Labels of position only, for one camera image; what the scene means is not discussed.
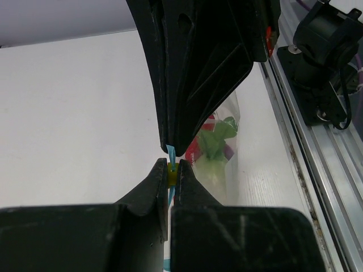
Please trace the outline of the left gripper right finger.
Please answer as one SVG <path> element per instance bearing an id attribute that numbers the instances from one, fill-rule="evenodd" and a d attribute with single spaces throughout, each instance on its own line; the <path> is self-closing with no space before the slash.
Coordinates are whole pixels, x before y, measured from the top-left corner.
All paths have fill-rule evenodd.
<path id="1" fill-rule="evenodd" d="M 190 162 L 182 159 L 177 170 L 174 207 L 222 206 L 196 178 Z"/>

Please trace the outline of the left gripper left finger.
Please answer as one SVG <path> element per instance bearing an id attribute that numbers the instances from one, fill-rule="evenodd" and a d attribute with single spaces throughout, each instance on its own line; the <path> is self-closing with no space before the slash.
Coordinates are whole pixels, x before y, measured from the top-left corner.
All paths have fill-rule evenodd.
<path id="1" fill-rule="evenodd" d="M 155 211 L 163 241 L 166 241 L 168 236 L 167 175 L 167 159 L 157 159 L 149 174 L 130 192 L 116 201 L 117 204 L 125 205 L 128 211 L 139 217 Z"/>

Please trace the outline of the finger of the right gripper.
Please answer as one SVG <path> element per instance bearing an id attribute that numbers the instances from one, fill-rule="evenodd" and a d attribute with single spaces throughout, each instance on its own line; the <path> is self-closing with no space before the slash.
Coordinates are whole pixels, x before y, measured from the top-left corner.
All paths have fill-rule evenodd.
<path id="1" fill-rule="evenodd" d="M 173 145 L 170 93 L 171 1 L 127 1 L 136 24 L 154 92 L 161 149 Z"/>

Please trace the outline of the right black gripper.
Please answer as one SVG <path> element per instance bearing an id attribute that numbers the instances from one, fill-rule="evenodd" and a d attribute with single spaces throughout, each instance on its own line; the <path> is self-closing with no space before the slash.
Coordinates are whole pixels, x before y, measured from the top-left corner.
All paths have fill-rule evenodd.
<path id="1" fill-rule="evenodd" d="M 279 0 L 163 1 L 166 143 L 184 153 L 207 117 L 273 54 Z"/>

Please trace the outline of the white radish with leaves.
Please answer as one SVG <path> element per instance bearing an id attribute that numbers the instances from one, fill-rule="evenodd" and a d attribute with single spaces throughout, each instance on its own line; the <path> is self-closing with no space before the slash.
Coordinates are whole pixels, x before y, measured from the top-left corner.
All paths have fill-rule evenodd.
<path id="1" fill-rule="evenodd" d="M 228 141 L 235 139 L 237 132 L 238 125 L 234 117 L 216 119 L 214 135 L 217 143 L 214 145 L 214 149 L 209 148 L 208 153 L 205 152 L 193 166 L 198 181 L 222 204 L 227 203 L 226 166 L 228 163 L 223 149 Z"/>

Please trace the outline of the red chili pepper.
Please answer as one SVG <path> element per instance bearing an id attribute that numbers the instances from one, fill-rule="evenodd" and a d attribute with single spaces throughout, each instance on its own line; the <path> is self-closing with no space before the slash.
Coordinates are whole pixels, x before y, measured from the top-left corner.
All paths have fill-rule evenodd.
<path id="1" fill-rule="evenodd" d="M 211 114 L 206 122 L 202 125 L 201 129 L 198 131 L 193 141 L 189 145 L 185 153 L 185 159 L 190 162 L 192 166 L 196 164 L 199 158 L 203 156 L 208 149 L 214 149 L 217 140 L 214 135 L 214 128 L 216 126 L 216 115 Z"/>

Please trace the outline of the clear zip top bag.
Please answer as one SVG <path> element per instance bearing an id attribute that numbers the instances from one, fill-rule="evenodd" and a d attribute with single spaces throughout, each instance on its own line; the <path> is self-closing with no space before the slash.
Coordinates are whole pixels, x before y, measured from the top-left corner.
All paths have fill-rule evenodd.
<path id="1" fill-rule="evenodd" d="M 237 134 L 240 110 L 233 92 L 204 122 L 183 159 L 214 198 L 223 204 L 237 178 Z"/>

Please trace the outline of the purple onion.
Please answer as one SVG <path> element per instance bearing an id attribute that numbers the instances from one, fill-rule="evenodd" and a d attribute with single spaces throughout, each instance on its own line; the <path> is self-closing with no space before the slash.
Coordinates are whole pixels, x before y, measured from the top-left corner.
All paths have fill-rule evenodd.
<path id="1" fill-rule="evenodd" d="M 223 154 L 224 157 L 229 161 L 234 156 L 234 150 L 228 144 L 225 144 Z"/>

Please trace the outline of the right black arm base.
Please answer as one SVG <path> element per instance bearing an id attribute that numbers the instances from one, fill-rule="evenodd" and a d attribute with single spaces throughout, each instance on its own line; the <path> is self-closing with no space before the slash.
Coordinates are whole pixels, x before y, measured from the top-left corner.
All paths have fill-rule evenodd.
<path id="1" fill-rule="evenodd" d="M 317 1 L 301 20 L 290 46 L 277 56 L 308 126 L 332 124 L 339 130 L 352 121 L 345 67 L 362 38 L 360 1 Z"/>

